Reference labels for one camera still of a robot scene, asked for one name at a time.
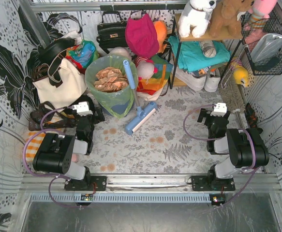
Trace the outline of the green trash bag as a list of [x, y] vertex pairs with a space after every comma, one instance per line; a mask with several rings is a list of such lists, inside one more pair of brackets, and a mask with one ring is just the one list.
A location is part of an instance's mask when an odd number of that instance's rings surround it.
[[98, 80], [96, 78], [96, 74], [100, 70], [103, 70], [107, 67], [120, 69], [122, 74], [125, 74], [125, 69], [123, 66], [123, 61], [125, 59], [127, 58], [123, 56], [116, 56], [116, 55], [104, 56], [95, 60], [87, 67], [85, 71], [85, 82], [89, 91], [91, 92], [91, 94], [94, 96], [95, 100], [99, 104], [101, 101], [106, 100], [106, 98], [108, 97], [117, 97], [117, 96], [120, 96], [122, 98], [130, 97], [130, 96], [134, 97], [130, 86], [127, 86], [125, 89], [122, 89], [118, 92], [102, 92], [94, 87], [94, 82]]

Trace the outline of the blue floor squeegee mop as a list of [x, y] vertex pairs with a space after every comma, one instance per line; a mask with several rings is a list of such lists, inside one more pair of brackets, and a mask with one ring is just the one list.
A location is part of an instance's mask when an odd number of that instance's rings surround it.
[[156, 112], [158, 107], [157, 104], [153, 101], [150, 101], [145, 108], [141, 107], [129, 61], [125, 59], [123, 61], [123, 66], [127, 75], [129, 86], [133, 92], [134, 103], [136, 105], [136, 116], [125, 127], [126, 133], [128, 135], [132, 135], [148, 121], [148, 119]]

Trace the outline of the blue trash bin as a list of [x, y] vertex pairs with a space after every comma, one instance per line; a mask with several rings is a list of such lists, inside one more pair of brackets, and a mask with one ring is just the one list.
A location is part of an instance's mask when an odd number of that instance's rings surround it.
[[100, 102], [100, 106], [110, 116], [116, 118], [126, 117], [132, 110], [134, 105], [134, 97], [108, 97], [106, 100]]

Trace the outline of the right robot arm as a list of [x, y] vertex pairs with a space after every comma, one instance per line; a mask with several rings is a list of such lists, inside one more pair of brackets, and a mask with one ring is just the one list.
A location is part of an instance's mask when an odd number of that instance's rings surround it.
[[227, 155], [212, 165], [206, 175], [191, 177], [194, 191], [234, 191], [233, 176], [252, 174], [269, 163], [269, 152], [257, 128], [229, 129], [230, 111], [220, 104], [200, 108], [197, 121], [208, 129], [207, 150], [212, 155]]

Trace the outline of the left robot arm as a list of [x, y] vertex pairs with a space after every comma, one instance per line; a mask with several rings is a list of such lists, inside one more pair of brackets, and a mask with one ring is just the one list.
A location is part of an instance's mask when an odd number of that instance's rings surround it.
[[94, 125], [103, 121], [102, 110], [97, 108], [78, 120], [76, 135], [46, 134], [33, 159], [34, 170], [63, 177], [66, 191], [105, 191], [106, 176], [94, 176], [88, 167], [73, 161], [73, 155], [91, 153]]

